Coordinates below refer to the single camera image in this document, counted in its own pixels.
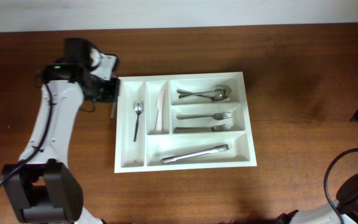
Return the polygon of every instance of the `spoon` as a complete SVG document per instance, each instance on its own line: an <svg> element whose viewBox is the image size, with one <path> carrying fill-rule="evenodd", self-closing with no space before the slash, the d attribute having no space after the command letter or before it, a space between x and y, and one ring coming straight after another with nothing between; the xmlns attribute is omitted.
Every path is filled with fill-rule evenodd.
<svg viewBox="0 0 358 224"><path fill-rule="evenodd" d="M212 100L212 103L225 103L230 101L230 97L224 94L219 94L208 98Z"/></svg>
<svg viewBox="0 0 358 224"><path fill-rule="evenodd" d="M135 103L134 110L135 110L135 113L137 114L136 125L135 125L135 136L134 136L134 142L136 142L137 129L139 127L139 115L141 113L143 113L143 105L142 105L142 103L139 103L139 102Z"/></svg>
<svg viewBox="0 0 358 224"><path fill-rule="evenodd" d="M203 96L206 97L207 95L202 95L204 93L212 93L212 92L217 92L217 91L221 91L223 95L230 95L231 94L231 88L228 85L216 85L213 87L213 90L210 91L204 91L201 93L192 93L190 91L187 90L182 90L182 89L177 89L177 93L179 93L179 99L185 99L191 96Z"/></svg>
<svg viewBox="0 0 358 224"><path fill-rule="evenodd" d="M205 94L205 93L213 93L213 92L216 92L216 91L225 92L225 89L223 89L223 88L216 88L216 89L214 89L214 90L204 91L204 92L199 92L199 93L180 94L180 95L179 95L179 100L182 100L182 99L185 99L185 98L188 98L188 97L191 97L191 96L197 96L197 95Z"/></svg>
<svg viewBox="0 0 358 224"><path fill-rule="evenodd" d="M214 95L214 96L206 96L206 95L197 95L197 96L208 98L208 99L212 100L212 103L225 103L225 102L230 101L230 97L225 94L218 94L218 95Z"/></svg>

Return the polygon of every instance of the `butter knife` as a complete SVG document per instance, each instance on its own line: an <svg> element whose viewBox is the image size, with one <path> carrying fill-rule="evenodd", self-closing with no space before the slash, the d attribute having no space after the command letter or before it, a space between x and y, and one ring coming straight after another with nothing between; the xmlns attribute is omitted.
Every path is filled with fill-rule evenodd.
<svg viewBox="0 0 358 224"><path fill-rule="evenodd" d="M164 96L165 96L165 89L162 89L155 104L157 107L157 120L155 122L155 129L154 132L156 134L162 133L162 113L163 113L163 106L164 106Z"/></svg>

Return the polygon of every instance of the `cutlery tray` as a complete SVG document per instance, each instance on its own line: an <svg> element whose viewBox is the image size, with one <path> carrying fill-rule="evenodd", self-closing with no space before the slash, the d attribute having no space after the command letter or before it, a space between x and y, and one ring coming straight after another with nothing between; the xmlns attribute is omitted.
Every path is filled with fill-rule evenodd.
<svg viewBox="0 0 358 224"><path fill-rule="evenodd" d="M117 101L117 136L115 173L158 170L203 169L256 166L254 142L249 120L246 89L242 72L191 75L159 75L120 77ZM208 91L215 85L232 89L227 103L192 96L178 99L177 89L191 92ZM154 132L157 119L157 98L165 89L163 131ZM139 130L133 142L137 115L134 103L143 104ZM215 114L233 112L233 117L217 121L213 118L178 120L179 114ZM175 134L176 127L212 127L231 124L230 131ZM162 164L160 159L228 144L229 150Z"/></svg>

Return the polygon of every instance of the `silverware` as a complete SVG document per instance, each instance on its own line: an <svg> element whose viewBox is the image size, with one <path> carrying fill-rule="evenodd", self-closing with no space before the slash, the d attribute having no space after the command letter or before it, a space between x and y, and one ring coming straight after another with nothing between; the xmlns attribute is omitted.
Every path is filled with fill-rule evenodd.
<svg viewBox="0 0 358 224"><path fill-rule="evenodd" d="M213 118L218 121L232 118L232 117L233 117L232 112L222 112L222 113L206 114L206 115L177 115L177 119Z"/></svg>
<svg viewBox="0 0 358 224"><path fill-rule="evenodd" d="M219 94L209 98L212 100L212 103L225 103L230 101L230 97L227 95Z"/></svg>
<svg viewBox="0 0 358 224"><path fill-rule="evenodd" d="M179 95L179 100L189 98L191 96L197 96L197 95L200 95L200 94L214 93L214 92L217 92L217 91L225 92L223 88L216 88L216 89L213 89L213 90L210 90L210 91L204 91L204 92L199 92L199 93L185 93L185 94L180 94Z"/></svg>
<svg viewBox="0 0 358 224"><path fill-rule="evenodd" d="M214 89L211 91L205 91L205 92L200 92L200 93L192 93L190 91L187 90L182 90L182 89L177 89L177 93L180 93L179 95L179 99L184 99L184 98L188 98L191 96L202 96L202 97L208 97L211 98L208 95L204 95L204 93L212 93L214 91L222 91L222 95L230 95L231 94L231 88L228 85L216 85L213 87Z"/></svg>
<svg viewBox="0 0 358 224"><path fill-rule="evenodd" d="M216 125L212 127L196 127L196 128L178 127L173 130L173 133L180 134L180 133L230 131L232 128L233 125L229 125L229 124Z"/></svg>
<svg viewBox="0 0 358 224"><path fill-rule="evenodd" d="M137 114L136 124L135 124L135 135L134 135L134 142L136 142L137 136L137 129L139 128L139 116L143 113L143 105L142 103L135 103L135 113Z"/></svg>
<svg viewBox="0 0 358 224"><path fill-rule="evenodd" d="M165 89L162 89L155 106L157 107L157 120L155 122L155 129L154 132L156 134L162 133L162 113L163 113L163 105L164 105L164 96L165 96Z"/></svg>
<svg viewBox="0 0 358 224"><path fill-rule="evenodd" d="M229 150L229 146L227 144L221 145L221 146L216 146L210 149L204 149L201 151L197 151L197 152L191 152L188 154L184 154L184 155L180 155L180 156L171 156L171 157L166 157L160 160L161 163L169 163L169 162L175 162L181 159L189 159L189 158L193 158L196 156L205 156L208 154L212 154L212 153L217 153L217 152L224 152Z"/></svg>
<svg viewBox="0 0 358 224"><path fill-rule="evenodd" d="M182 89L177 89L177 92L178 93L185 93L185 92L191 93L189 91L182 90ZM196 95L196 96L208 98L208 99L212 100L212 103L225 103L225 102L230 101L230 97L228 97L227 95L224 95L224 94L218 94L215 96L206 96L206 95Z"/></svg>

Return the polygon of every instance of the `wooden tabletop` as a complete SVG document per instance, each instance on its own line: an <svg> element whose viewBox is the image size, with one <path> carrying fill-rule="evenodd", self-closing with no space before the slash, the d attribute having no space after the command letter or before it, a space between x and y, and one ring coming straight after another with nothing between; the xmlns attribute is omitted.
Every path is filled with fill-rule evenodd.
<svg viewBox="0 0 358 224"><path fill-rule="evenodd" d="M79 112L69 168L85 207L108 223L219 223L275 218L326 203L323 177L340 152L358 147L358 24L86 30L0 34L0 173L17 161L34 127L37 71L83 37L116 54L119 77L243 72L257 167L114 173L111 105ZM358 172L339 161L336 191ZM0 223L15 223L4 190Z"/></svg>

